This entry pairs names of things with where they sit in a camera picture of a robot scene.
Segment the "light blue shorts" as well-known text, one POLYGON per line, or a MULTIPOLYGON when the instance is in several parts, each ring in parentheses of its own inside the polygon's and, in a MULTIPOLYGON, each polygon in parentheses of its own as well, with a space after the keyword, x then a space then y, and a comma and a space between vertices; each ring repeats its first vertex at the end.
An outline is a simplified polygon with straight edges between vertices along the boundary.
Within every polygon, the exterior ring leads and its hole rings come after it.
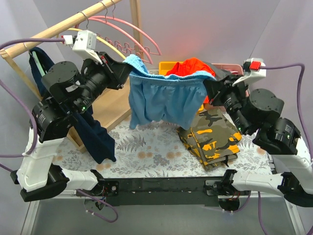
POLYGON ((150 74, 134 54, 126 57, 124 63, 132 67, 129 74, 131 129, 161 120, 189 129, 207 96, 203 82, 216 80, 211 72, 204 70, 186 76, 150 74))

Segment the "yellow hanger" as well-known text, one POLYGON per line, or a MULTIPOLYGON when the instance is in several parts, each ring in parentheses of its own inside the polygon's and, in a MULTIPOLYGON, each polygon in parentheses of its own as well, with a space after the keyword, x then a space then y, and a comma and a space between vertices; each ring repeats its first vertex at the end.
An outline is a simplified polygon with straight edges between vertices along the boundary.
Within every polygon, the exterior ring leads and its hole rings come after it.
MULTIPOLYGON (((77 29, 77 28, 69 28, 68 31, 75 31, 78 32, 81 29, 77 29)), ((118 50, 116 49, 114 46, 112 46, 111 44, 109 44, 107 41, 105 41, 104 39, 100 38, 99 36, 97 36, 97 40, 96 42, 99 41, 100 43, 106 45, 107 47, 109 47, 110 49, 112 49, 116 54, 118 54, 123 60, 126 59, 126 57, 118 50)))

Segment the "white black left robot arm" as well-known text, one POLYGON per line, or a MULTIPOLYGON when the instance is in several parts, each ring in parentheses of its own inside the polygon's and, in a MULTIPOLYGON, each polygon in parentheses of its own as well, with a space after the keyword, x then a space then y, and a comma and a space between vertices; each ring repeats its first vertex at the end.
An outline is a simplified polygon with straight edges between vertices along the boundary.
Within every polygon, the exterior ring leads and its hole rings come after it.
POLYGON ((20 168, 10 176, 21 186, 26 202, 53 198, 64 190, 79 190, 93 196, 104 195, 109 186, 96 170, 73 171, 54 165, 56 150, 77 124, 77 116, 85 114, 105 89, 119 90, 127 81, 132 67, 99 53, 100 61, 84 60, 83 67, 62 61, 43 76, 47 95, 34 106, 30 137, 36 137, 34 150, 26 154, 20 168))

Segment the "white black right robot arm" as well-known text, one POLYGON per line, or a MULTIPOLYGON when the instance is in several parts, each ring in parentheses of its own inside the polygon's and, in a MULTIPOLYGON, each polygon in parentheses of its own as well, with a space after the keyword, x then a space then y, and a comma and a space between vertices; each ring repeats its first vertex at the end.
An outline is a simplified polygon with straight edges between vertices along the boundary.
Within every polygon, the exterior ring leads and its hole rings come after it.
POLYGON ((267 89, 248 90, 266 77, 269 67, 261 59, 244 62, 242 75, 220 81, 205 80, 209 103, 223 106, 242 135, 254 135, 253 143, 279 159, 286 172, 262 176, 228 169, 205 189, 216 195, 258 191, 284 197, 305 208, 313 205, 313 146, 305 126, 281 117, 283 100, 267 89))

